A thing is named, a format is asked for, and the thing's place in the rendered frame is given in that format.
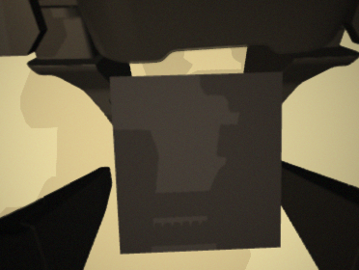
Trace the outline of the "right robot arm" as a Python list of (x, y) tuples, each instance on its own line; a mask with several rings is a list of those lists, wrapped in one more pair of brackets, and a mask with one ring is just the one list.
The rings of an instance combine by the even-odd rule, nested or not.
[(76, 0), (97, 51), (126, 64), (172, 52), (264, 46), (275, 55), (322, 48), (355, 0)]

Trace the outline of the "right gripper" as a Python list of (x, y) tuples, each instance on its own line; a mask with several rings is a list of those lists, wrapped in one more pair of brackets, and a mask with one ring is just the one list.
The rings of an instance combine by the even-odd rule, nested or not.
[[(243, 73), (283, 72), (283, 104), (304, 81), (359, 58), (358, 51), (340, 45), (345, 30), (359, 44), (359, 0), (330, 43), (284, 55), (249, 46)], [(34, 52), (37, 58), (27, 62), (33, 72), (59, 77), (81, 89), (112, 124), (110, 77), (132, 76), (130, 64), (97, 51), (76, 0), (0, 0), (0, 57)]]

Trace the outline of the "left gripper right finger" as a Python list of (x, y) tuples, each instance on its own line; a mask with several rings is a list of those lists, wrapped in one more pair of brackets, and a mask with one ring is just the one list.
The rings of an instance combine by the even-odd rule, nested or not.
[(359, 188), (282, 161), (281, 206), (318, 270), (359, 270)]

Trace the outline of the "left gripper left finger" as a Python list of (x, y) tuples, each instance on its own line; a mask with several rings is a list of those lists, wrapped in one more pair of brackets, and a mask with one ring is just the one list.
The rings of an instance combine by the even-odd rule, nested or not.
[(0, 270), (84, 270), (112, 188), (100, 167), (0, 218)]

